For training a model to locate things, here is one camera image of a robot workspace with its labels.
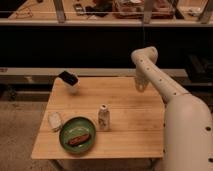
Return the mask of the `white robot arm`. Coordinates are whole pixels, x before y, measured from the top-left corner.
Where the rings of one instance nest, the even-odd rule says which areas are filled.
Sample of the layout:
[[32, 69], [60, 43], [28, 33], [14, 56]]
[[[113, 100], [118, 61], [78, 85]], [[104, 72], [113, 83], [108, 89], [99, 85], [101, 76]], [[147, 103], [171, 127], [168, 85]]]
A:
[[213, 117], [207, 104], [156, 66], [155, 47], [134, 50], [135, 86], [149, 82], [166, 103], [163, 126], [164, 171], [213, 171]]

